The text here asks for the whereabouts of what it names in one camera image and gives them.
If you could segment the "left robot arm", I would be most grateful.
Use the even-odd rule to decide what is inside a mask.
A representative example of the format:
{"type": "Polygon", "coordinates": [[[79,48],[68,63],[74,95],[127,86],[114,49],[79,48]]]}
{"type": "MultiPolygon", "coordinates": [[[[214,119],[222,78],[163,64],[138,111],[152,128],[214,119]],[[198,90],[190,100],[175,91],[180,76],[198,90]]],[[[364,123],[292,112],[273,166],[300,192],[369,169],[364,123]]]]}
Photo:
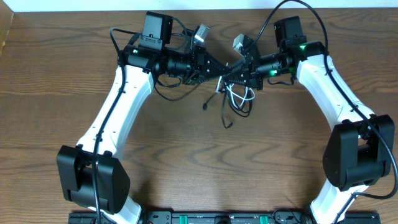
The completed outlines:
{"type": "Polygon", "coordinates": [[[57,166],[66,200],[92,209],[85,223],[139,223],[142,208],[129,196],[130,178],[121,164],[127,136],[146,98],[163,74],[197,85],[222,77],[227,66],[204,48],[205,25],[184,29],[184,43],[170,47],[176,17],[148,12],[142,32],[117,48],[111,90],[87,132],[73,147],[62,146],[57,166]]]}

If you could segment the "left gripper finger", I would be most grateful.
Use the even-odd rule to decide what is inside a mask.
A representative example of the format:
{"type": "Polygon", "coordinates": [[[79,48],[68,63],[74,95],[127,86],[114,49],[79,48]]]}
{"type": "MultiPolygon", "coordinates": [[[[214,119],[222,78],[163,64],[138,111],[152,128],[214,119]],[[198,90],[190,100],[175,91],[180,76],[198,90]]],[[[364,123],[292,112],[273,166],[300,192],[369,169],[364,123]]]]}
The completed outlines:
{"type": "Polygon", "coordinates": [[[231,69],[214,58],[209,52],[205,53],[205,75],[207,77],[225,76],[231,69]]]}
{"type": "Polygon", "coordinates": [[[187,85],[198,85],[219,78],[221,75],[191,74],[186,76],[187,85]]]}

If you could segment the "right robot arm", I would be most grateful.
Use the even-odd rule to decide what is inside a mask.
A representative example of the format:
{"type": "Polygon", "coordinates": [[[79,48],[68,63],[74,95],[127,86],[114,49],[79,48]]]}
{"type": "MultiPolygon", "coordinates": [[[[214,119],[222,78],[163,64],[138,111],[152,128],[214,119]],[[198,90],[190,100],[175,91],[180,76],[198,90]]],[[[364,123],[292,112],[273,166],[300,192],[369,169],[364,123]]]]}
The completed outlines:
{"type": "Polygon", "coordinates": [[[233,49],[241,55],[224,76],[228,88],[263,87],[272,77],[289,74],[302,84],[323,112],[331,136],[323,155],[326,181],[302,215],[302,223],[339,223],[358,196],[388,174],[397,173],[392,153],[395,125],[362,103],[336,71],[325,42],[309,42],[297,16],[274,24],[278,52],[260,55],[255,40],[239,35],[233,49]]]}

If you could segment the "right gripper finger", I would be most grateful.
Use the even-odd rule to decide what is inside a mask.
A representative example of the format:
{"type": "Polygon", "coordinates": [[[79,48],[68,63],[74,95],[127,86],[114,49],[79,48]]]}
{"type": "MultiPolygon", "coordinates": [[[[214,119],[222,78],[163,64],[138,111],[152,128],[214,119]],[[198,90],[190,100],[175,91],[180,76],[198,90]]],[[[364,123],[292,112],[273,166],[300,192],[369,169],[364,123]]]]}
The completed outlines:
{"type": "Polygon", "coordinates": [[[256,90],[263,89],[263,77],[257,72],[250,72],[249,70],[230,73],[225,75],[223,80],[226,83],[242,85],[256,90]]]}
{"type": "Polygon", "coordinates": [[[247,57],[241,57],[237,62],[232,64],[229,68],[229,73],[244,73],[248,70],[249,59],[247,57]]]}

